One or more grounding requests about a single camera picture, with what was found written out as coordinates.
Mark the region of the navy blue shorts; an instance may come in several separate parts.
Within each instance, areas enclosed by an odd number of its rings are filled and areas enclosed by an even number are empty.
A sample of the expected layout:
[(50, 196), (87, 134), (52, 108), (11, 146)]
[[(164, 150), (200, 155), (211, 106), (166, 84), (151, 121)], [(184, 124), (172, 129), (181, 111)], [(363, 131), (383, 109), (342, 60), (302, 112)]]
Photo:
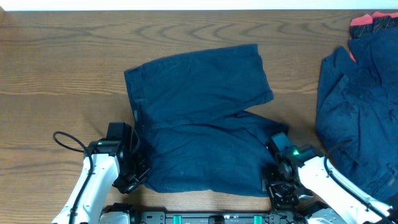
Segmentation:
[(257, 45), (164, 57), (124, 77), (151, 166), (147, 188), (266, 195), (262, 173), (274, 166), (266, 142), (289, 128), (249, 112), (274, 97)]

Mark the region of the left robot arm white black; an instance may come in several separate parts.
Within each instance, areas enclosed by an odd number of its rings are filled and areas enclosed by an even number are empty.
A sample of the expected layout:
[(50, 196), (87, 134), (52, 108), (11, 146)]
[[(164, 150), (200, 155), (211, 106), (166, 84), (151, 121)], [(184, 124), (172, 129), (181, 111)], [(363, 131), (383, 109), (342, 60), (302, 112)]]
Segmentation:
[(139, 223), (125, 203), (105, 205), (111, 187), (129, 194), (147, 179), (149, 163), (122, 140), (93, 141), (85, 151), (83, 168), (71, 196), (53, 223)]

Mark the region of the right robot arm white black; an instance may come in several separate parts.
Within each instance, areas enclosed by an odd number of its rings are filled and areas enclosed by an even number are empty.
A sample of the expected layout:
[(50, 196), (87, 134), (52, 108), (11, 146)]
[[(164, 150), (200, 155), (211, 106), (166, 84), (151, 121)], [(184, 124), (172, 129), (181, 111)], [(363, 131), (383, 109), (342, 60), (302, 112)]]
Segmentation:
[(337, 171), (317, 148), (270, 141), (277, 166), (265, 173), (271, 214), (286, 223), (397, 223), (397, 209)]

